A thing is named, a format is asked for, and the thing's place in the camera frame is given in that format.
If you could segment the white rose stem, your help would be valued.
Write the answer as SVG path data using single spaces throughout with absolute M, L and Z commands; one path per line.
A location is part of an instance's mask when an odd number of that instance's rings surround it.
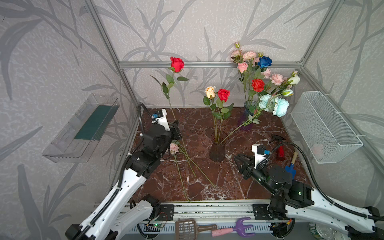
M 283 96 L 289 97 L 292 96 L 293 90 L 292 87 L 297 85 L 300 82 L 300 77 L 298 75 L 292 75 L 290 78 L 287 78 L 279 87 L 272 91 L 273 96 Z

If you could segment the blue rose stem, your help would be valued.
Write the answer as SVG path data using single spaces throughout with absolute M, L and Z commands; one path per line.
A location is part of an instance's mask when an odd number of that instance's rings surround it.
M 272 77 L 272 71 L 270 70 L 270 66 L 272 65 L 272 59 L 267 56 L 262 56 L 258 58 L 257 62 L 257 78 L 256 79 L 262 79 L 265 83 L 265 89 L 263 92 L 261 92 L 258 97 L 261 98 L 262 96 L 266 95 L 268 91 L 271 89 L 271 77 Z

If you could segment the large red rose stem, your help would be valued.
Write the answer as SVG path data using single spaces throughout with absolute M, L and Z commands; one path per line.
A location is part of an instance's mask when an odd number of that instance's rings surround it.
M 249 99 L 253 100 L 255 95 L 259 95 L 265 89 L 265 83 L 262 79 L 253 79 L 249 90 Z

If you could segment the cream peach rose stem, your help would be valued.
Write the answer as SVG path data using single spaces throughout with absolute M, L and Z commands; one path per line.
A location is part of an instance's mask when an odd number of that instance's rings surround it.
M 215 98 L 216 98 L 215 90 L 216 90 L 216 87 L 213 87 L 213 86 L 209 86 L 206 88 L 205 90 L 206 96 L 203 98 L 203 103 L 206 106 L 209 106 L 212 111 L 213 121 L 214 121 L 215 143 L 216 143 L 218 141 L 218 125 L 217 125 L 217 118 L 216 118 L 217 104 L 215 101 Z

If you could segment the pale blue white flower stem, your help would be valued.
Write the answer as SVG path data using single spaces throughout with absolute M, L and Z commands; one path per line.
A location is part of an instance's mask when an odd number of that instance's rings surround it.
M 289 102 L 285 99 L 285 97 L 271 96 L 269 94 L 262 96 L 257 102 L 258 107 L 254 111 L 252 110 L 252 112 L 254 113 L 253 116 L 249 116 L 249 119 L 246 122 L 231 131 L 224 140 L 227 140 L 232 134 L 239 130 L 241 126 L 246 126 L 250 123 L 259 124 L 259 117 L 264 112 L 270 112 L 274 116 L 277 116 L 279 118 L 285 116 L 290 105 Z

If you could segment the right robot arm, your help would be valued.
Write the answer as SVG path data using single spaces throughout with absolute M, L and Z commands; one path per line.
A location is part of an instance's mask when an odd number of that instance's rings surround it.
M 327 196 L 315 179 L 313 186 L 293 179 L 278 165 L 269 166 L 274 151 L 259 144 L 252 145 L 253 156 L 238 154 L 234 161 L 245 180 L 251 178 L 270 194 L 267 216 L 272 219 L 300 219 L 327 226 L 351 240 L 382 240 L 384 231 L 377 222 L 384 218 L 375 207 L 359 208 Z

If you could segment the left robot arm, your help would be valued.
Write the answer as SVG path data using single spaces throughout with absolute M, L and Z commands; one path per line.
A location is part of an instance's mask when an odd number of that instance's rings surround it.
M 134 226 L 160 213 L 160 202 L 146 196 L 136 206 L 122 214 L 135 192 L 157 169 L 171 143 L 182 138 L 179 122 L 169 123 L 166 109 L 151 115 L 149 130 L 142 130 L 141 142 L 128 153 L 119 179 L 101 204 L 81 224 L 71 225 L 65 236 L 69 240 L 119 240 Z

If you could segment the purple glass vase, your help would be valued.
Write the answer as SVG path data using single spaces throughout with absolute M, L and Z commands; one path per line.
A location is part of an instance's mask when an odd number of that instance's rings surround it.
M 238 125 L 242 125 L 244 122 L 246 122 L 248 119 L 249 119 L 249 116 L 253 116 L 253 112 L 252 110 L 254 111 L 256 108 L 258 107 L 258 102 L 257 101 L 253 101 L 253 100 L 248 100 L 244 103 L 244 108 L 245 108 L 245 111 L 243 113 L 243 115 L 241 116 L 241 118 L 238 120 Z M 240 130 L 241 131 L 249 131 L 252 129 L 253 127 L 253 123 L 250 123 L 249 125 L 246 125 L 246 126 L 241 126 L 240 127 Z

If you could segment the dark red glass vase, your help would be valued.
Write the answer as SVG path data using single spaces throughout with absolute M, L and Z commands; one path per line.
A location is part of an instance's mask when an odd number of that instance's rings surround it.
M 212 141 L 212 146 L 209 151 L 209 157 L 213 162 L 222 162 L 226 159 L 226 140 L 228 136 L 227 133 L 221 132 L 219 139 L 216 141 L 215 133 L 211 134 L 210 140 Z

